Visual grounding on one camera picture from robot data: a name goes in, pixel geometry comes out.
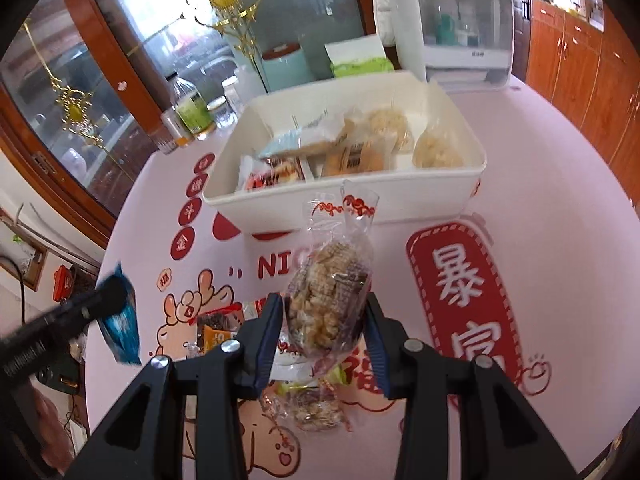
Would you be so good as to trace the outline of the clear bag brown nut brittle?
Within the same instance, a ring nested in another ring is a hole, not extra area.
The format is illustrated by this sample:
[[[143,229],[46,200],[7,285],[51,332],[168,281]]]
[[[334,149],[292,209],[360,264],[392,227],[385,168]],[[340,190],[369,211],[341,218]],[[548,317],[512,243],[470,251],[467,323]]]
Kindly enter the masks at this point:
[[[357,347],[371,289],[378,194],[352,181],[307,205],[311,251],[282,294],[285,321],[271,378],[308,384]]]

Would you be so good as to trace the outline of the clear bag yellow puffed snack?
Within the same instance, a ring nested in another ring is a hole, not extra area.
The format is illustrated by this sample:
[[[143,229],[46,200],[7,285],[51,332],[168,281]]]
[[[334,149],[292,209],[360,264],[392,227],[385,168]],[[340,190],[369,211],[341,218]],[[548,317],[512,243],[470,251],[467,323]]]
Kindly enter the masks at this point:
[[[367,114],[367,122],[378,136],[384,136],[394,153],[410,153],[414,139],[406,115],[393,107],[383,107]]]

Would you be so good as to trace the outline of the pink printed tablecloth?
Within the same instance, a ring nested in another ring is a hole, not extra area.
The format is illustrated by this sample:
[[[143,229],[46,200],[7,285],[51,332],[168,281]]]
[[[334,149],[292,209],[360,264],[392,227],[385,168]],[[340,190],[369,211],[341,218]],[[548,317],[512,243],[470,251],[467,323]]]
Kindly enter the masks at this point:
[[[409,335],[503,359],[578,471],[639,406],[639,219],[600,155],[521,81],[454,98],[488,166],[460,220],[376,224],[373,289]],[[134,283],[141,355],[178,356],[196,312],[283,287],[303,231],[253,236],[204,204],[226,136],[146,163],[101,270]]]

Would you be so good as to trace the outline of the small clear nut snack bag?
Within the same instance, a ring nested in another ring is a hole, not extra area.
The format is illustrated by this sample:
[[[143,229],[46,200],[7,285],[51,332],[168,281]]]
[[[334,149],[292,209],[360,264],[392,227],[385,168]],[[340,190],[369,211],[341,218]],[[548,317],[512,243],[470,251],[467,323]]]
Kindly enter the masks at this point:
[[[337,376],[323,377],[308,384],[275,382],[262,394],[259,403],[273,422],[284,422],[302,431],[338,428],[350,431],[352,425],[337,395],[337,387],[344,385],[346,379]]]

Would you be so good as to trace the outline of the small glass jar orange base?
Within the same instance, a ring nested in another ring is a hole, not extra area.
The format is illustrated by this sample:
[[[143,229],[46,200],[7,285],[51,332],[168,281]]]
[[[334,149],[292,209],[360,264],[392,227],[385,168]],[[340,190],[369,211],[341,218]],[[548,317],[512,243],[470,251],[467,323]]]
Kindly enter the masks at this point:
[[[193,142],[192,133],[186,128],[173,107],[165,110],[163,114],[160,115],[160,119],[177,148],[185,148]]]

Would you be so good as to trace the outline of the red white snack packet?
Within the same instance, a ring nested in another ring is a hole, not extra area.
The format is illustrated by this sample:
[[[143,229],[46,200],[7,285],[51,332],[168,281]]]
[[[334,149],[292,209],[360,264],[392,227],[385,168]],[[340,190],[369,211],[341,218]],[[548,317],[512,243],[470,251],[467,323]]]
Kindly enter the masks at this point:
[[[261,160],[243,155],[236,192],[253,192],[305,180],[303,166],[297,158]]]

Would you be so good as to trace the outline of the clear bottle green label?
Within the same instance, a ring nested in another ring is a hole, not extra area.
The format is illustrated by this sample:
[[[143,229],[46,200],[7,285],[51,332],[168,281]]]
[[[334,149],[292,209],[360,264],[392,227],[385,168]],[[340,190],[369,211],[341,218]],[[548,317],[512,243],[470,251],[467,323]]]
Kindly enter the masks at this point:
[[[170,87],[171,103],[176,114],[196,140],[205,140],[215,129],[216,124],[209,113],[207,103],[191,81],[170,73],[166,80]]]

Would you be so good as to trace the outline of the white squeeze wash bottle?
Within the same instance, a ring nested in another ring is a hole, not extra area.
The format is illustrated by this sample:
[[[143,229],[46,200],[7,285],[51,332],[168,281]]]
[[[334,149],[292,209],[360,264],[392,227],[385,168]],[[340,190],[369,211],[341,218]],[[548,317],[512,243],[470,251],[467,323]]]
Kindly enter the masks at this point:
[[[233,75],[222,82],[222,88],[224,97],[238,116],[252,99],[266,94],[259,74],[247,66],[237,67]]]

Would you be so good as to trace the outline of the brown bread snack packet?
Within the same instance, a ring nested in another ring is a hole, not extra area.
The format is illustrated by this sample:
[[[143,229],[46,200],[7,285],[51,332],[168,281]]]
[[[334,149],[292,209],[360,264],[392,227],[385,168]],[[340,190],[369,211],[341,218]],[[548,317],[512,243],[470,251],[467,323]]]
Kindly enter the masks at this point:
[[[321,175],[328,178],[384,171],[390,166],[392,155],[393,148],[384,136],[347,138],[328,151]]]

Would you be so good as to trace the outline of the white plastic storage bin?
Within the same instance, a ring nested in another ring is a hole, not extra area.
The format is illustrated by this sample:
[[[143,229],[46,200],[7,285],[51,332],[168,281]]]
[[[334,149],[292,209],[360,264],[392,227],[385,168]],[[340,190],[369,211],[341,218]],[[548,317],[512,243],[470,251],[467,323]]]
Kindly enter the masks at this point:
[[[306,226],[306,203],[378,196],[376,222],[453,217],[487,155],[452,99],[408,72],[304,84],[251,100],[218,155],[203,198],[244,233]]]

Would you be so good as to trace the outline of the pale blue snack packet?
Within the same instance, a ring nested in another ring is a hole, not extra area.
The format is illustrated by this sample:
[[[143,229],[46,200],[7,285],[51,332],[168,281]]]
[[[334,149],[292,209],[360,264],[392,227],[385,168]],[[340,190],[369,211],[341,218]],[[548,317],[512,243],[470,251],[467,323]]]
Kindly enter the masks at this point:
[[[258,158],[320,155],[344,139],[345,114],[323,114],[308,125],[274,136]]]

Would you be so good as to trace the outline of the mint green cylindrical canister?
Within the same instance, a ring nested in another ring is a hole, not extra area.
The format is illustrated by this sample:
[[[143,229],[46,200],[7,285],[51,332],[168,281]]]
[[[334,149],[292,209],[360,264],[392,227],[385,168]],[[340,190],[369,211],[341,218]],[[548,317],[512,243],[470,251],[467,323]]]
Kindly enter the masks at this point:
[[[270,92],[314,82],[316,77],[307,63],[305,53],[297,42],[279,44],[262,54]]]

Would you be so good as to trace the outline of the green tissue box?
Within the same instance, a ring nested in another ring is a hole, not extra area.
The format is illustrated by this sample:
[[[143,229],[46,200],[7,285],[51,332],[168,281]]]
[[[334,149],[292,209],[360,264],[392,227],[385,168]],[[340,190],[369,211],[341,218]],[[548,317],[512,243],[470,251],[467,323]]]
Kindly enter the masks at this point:
[[[386,56],[378,35],[325,44],[335,78],[393,72],[395,67]]]

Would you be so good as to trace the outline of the white dish cabinet with cover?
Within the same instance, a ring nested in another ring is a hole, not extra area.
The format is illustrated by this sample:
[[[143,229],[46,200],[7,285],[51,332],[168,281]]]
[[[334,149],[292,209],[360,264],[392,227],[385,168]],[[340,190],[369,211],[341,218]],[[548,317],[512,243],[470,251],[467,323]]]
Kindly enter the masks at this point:
[[[372,0],[376,33],[403,70],[451,92],[497,89],[512,73],[514,0]]]

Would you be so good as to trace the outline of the orange wooden cabinet wall unit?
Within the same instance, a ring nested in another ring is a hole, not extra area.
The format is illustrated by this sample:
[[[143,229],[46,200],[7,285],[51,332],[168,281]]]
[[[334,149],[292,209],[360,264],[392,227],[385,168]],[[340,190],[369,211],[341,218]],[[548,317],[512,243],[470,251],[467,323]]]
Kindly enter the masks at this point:
[[[639,200],[639,52],[604,0],[532,0],[526,84]]]

